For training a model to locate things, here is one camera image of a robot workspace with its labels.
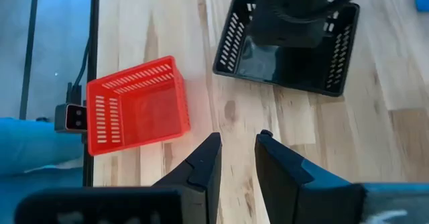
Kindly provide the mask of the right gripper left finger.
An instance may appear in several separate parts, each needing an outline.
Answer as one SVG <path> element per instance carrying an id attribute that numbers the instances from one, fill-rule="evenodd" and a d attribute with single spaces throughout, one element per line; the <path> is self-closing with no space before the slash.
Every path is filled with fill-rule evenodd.
<path id="1" fill-rule="evenodd" d="M 151 186 L 42 190 L 18 204 L 15 224 L 216 224 L 221 159 L 214 132 Z"/>

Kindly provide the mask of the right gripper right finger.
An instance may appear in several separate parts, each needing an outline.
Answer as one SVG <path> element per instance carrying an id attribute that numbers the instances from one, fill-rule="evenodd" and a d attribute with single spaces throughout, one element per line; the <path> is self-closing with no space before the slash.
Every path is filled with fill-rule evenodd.
<path id="1" fill-rule="evenodd" d="M 349 182 L 265 129 L 255 165 L 271 224 L 429 224 L 429 183 Z"/>

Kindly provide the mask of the black plastic basket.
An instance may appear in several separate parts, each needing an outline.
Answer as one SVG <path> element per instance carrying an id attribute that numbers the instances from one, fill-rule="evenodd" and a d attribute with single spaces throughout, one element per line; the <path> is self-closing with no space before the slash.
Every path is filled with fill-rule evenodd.
<path id="1" fill-rule="evenodd" d="M 316 48 L 256 46 L 247 33 L 257 0 L 232 0 L 212 71 L 215 74 L 318 93 L 343 94 L 360 7 L 345 5 L 328 17 Z"/>

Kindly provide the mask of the red plastic basket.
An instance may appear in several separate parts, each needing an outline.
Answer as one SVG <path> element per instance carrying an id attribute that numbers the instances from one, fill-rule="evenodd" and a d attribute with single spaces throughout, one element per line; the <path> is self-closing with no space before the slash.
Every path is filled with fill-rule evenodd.
<path id="1" fill-rule="evenodd" d="M 190 130 L 184 79 L 165 56 L 86 86 L 92 156 L 173 139 Z"/>

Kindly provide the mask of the black aluminium rig frame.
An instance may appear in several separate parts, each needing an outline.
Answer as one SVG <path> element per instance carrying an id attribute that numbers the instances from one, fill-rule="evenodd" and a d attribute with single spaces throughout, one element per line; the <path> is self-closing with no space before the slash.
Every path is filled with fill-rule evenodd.
<path id="1" fill-rule="evenodd" d="M 19 107 L 19 118 L 27 119 L 27 106 L 29 99 L 29 86 L 31 82 L 31 71 L 32 61 L 34 54 L 34 37 L 36 32 L 36 21 L 38 12 L 38 1 L 31 0 L 30 13 L 29 13 L 29 26 L 27 33 L 27 43 L 25 48 L 25 64 L 23 72 L 23 88 L 21 91 L 21 103 Z M 80 71 L 76 80 L 72 83 L 68 83 L 66 92 L 66 100 L 74 101 L 82 99 L 78 95 L 82 93 L 82 87 L 78 84 L 82 80 L 84 73 L 87 73 L 86 81 L 90 82 L 96 77 L 96 66 L 97 66 L 97 39 L 98 39 L 98 12 L 99 12 L 99 0 L 90 0 L 90 16 L 88 23 L 88 40 L 86 42 L 86 48 L 84 50 L 83 58 L 84 62 L 80 67 Z M 83 156 L 83 186 L 93 185 L 93 165 L 94 158 L 90 156 L 88 150 L 84 150 Z"/>

